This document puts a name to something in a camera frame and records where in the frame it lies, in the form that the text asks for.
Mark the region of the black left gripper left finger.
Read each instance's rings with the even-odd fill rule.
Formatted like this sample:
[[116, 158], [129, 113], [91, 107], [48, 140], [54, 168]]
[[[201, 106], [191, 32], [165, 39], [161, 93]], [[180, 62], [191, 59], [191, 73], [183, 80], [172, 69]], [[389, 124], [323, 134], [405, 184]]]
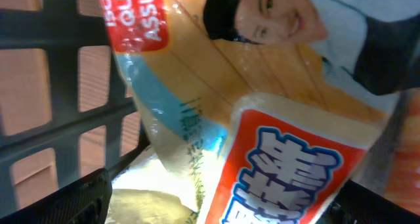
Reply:
[[1, 218], [1, 224], [104, 224], [111, 195], [108, 170], [100, 168]]

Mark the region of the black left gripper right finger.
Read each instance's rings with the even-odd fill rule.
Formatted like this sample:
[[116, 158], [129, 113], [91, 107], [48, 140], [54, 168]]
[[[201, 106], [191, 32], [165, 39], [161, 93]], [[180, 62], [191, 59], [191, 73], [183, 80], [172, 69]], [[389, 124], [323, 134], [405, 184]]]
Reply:
[[419, 224], [419, 216], [348, 181], [316, 224]]

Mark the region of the yellow snack bag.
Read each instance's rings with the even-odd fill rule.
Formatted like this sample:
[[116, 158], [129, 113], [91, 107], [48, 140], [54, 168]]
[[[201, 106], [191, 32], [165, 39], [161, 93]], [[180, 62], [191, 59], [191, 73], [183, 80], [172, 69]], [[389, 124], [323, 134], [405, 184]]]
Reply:
[[419, 88], [419, 0], [99, 1], [186, 223], [316, 223]]

